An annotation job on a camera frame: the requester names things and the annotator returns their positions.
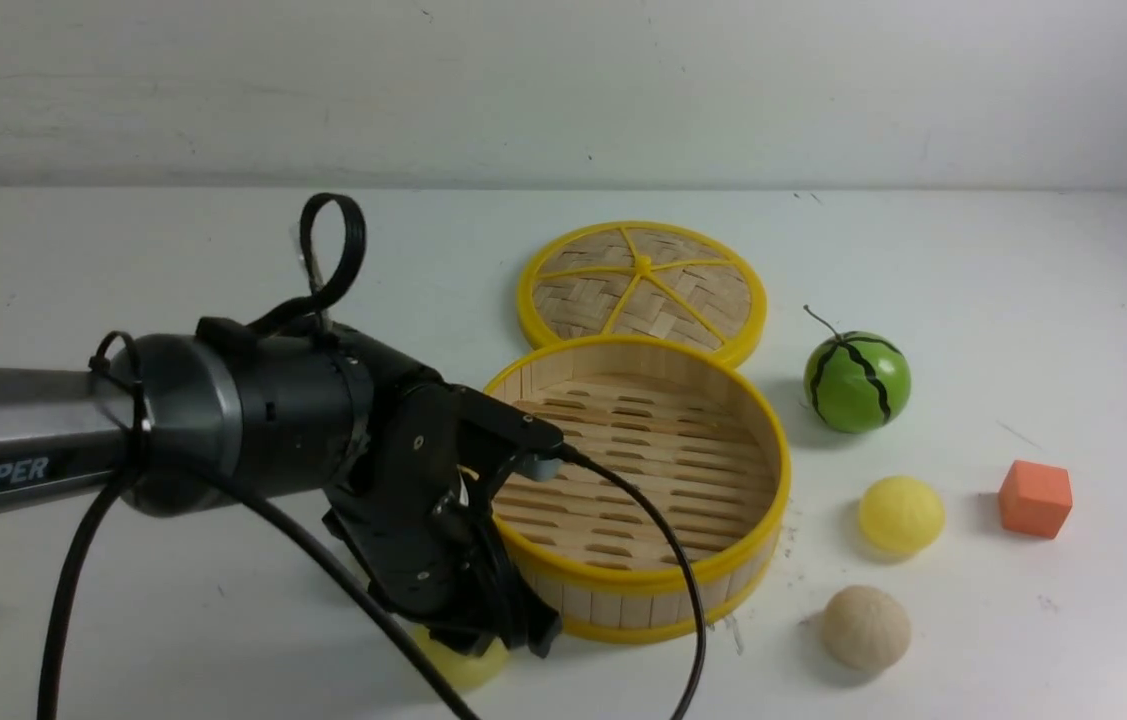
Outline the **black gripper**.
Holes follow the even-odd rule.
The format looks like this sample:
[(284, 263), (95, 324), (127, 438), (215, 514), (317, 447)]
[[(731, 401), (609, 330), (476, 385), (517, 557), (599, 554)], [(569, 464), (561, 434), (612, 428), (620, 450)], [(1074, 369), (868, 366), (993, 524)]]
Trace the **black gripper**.
[(562, 619), (511, 559), (492, 500), (517, 452), (562, 448), (550, 421), (476, 389), (421, 384), (327, 488), (325, 525), (366, 571), (372, 601), (435, 641), (499, 638), (545, 659)]

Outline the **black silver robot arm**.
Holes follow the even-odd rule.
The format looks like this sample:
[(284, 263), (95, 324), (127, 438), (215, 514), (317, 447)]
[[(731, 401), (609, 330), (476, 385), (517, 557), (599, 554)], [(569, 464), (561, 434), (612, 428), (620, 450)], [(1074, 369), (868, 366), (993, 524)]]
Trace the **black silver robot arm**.
[(150, 334), (85, 372), (0, 368), (0, 512), (141, 478), (123, 498), (152, 518), (325, 495), (322, 524), (388, 612), (480, 656), (494, 641), (544, 657), (558, 611), (513, 565), (492, 497), (557, 473), (562, 433), (334, 325), (240, 340)]

